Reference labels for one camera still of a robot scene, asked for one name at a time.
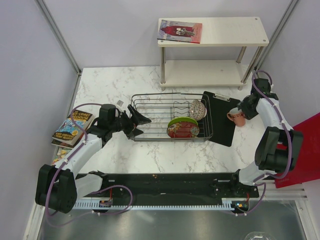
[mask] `white shelf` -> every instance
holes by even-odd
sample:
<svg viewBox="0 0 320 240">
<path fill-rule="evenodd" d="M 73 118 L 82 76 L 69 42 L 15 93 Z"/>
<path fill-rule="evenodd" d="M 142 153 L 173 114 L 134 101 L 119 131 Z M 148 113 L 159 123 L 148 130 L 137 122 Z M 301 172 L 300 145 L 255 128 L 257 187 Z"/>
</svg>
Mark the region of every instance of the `white shelf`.
<svg viewBox="0 0 320 240">
<path fill-rule="evenodd" d="M 259 17 L 160 18 L 178 22 L 202 23 L 200 43 L 158 40 L 159 47 L 265 47 L 269 40 Z"/>
<path fill-rule="evenodd" d="M 167 60 L 162 87 L 243 86 L 242 65 L 235 60 Z"/>
</svg>

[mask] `black clipboard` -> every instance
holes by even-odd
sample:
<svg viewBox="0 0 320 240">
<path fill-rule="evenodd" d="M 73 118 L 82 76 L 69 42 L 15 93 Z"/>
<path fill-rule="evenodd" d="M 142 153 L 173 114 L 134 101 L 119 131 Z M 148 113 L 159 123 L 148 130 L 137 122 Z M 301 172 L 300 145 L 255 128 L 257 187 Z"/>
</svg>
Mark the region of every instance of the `black clipboard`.
<svg viewBox="0 0 320 240">
<path fill-rule="evenodd" d="M 208 120 L 212 122 L 213 136 L 209 141 L 231 147 L 236 125 L 227 118 L 227 113 L 237 107 L 240 100 L 208 91 L 203 92 L 203 94 L 209 97 L 210 102 L 210 111 L 207 111 L 207 113 L 211 113 L 211 115 L 208 115 Z"/>
</svg>

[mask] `white marble table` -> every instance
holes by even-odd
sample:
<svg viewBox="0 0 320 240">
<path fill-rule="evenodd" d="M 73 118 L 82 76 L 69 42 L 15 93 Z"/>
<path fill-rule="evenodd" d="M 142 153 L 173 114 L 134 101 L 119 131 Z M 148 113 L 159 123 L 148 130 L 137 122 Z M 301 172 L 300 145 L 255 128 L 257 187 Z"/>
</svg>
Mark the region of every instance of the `white marble table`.
<svg viewBox="0 0 320 240">
<path fill-rule="evenodd" d="M 160 68 L 105 67 L 85 68 L 75 104 L 131 102 L 134 94 L 161 93 Z M 239 91 L 236 87 L 168 87 L 164 92 L 202 94 L 209 91 L 242 100 L 250 94 L 251 81 Z M 98 116 L 98 106 L 80 108 Z M 113 134 L 106 146 L 82 168 L 81 173 L 204 173 L 234 172 L 254 161 L 265 129 L 259 116 L 236 127 L 231 147 L 214 142 L 134 142 L 123 132 Z"/>
</svg>

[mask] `gray floor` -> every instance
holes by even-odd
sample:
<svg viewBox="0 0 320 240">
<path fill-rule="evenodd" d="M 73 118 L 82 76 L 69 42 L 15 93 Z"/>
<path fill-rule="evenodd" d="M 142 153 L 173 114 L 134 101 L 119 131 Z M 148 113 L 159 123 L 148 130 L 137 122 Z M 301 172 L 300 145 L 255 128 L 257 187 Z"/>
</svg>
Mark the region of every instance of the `gray floor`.
<svg viewBox="0 0 320 240">
<path fill-rule="evenodd" d="M 58 213 L 51 221 L 61 224 L 84 212 Z M 266 232 L 276 240 L 306 239 L 294 202 L 265 201 L 248 216 L 238 217 L 200 210 L 89 214 L 62 228 L 43 222 L 38 240 L 244 240 L 251 232 Z"/>
</svg>

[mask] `clear plastic object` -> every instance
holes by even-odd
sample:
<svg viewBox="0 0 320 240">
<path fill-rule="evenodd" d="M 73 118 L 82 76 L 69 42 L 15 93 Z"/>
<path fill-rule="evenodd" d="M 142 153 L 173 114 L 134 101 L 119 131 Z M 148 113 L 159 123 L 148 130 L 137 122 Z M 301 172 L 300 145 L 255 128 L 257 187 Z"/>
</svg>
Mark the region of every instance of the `clear plastic object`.
<svg viewBox="0 0 320 240">
<path fill-rule="evenodd" d="M 249 233 L 244 240 L 276 240 L 269 233 L 262 231 L 253 231 Z"/>
</svg>

